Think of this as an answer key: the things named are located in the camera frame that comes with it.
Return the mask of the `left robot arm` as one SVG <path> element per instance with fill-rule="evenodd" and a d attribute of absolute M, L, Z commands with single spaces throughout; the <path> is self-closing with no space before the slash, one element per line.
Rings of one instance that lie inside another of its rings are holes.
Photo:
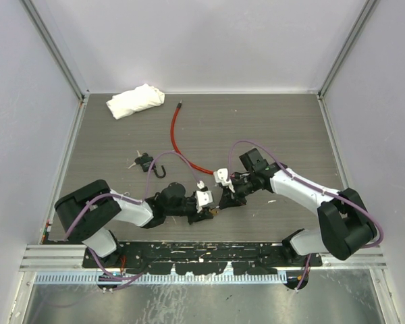
<path fill-rule="evenodd" d="M 143 200 L 119 194 L 105 180 L 96 180 L 55 203 L 55 212 L 65 230 L 65 239 L 85 245 L 106 267 L 115 267 L 122 259 L 119 243 L 106 229 L 110 221 L 131 223 L 151 229 L 167 217 L 186 217 L 188 223 L 211 219 L 212 192 L 203 182 L 186 196 L 183 185 L 173 182 L 161 192 Z"/>

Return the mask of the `white cloth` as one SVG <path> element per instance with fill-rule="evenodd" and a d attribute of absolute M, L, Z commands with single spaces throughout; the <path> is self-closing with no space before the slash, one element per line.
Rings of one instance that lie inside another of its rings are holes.
<path fill-rule="evenodd" d="M 112 116 L 119 120 L 134 113 L 159 107 L 165 102 L 165 93 L 154 86 L 143 84 L 133 90 L 113 95 L 106 102 Z"/>

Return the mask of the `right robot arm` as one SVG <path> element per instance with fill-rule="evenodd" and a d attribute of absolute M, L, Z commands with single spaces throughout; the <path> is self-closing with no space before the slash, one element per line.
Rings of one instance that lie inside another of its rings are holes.
<path fill-rule="evenodd" d="M 223 189 L 220 209 L 245 205 L 247 196 L 266 190 L 298 203 L 318 219 L 318 228 L 298 229 L 282 240 L 287 264 L 299 265 L 306 256 L 319 253 L 345 261 L 377 237 L 377 226 L 357 191 L 316 184 L 283 163 L 268 163 L 256 148 L 241 155 L 240 160 L 244 172 L 222 168 L 213 174 Z"/>

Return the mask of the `black padlock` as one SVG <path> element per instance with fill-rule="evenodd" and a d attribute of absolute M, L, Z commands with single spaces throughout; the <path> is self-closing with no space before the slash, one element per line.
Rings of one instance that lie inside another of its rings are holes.
<path fill-rule="evenodd" d="M 154 162 L 154 158 L 150 156 L 148 153 L 143 153 L 138 156 L 137 159 L 134 161 L 137 165 L 141 166 L 143 172 L 147 173 L 150 170 L 155 174 L 155 176 L 159 179 L 163 179 L 166 176 L 166 170 L 164 166 L 161 166 L 161 173 L 158 172 L 157 166 Z"/>

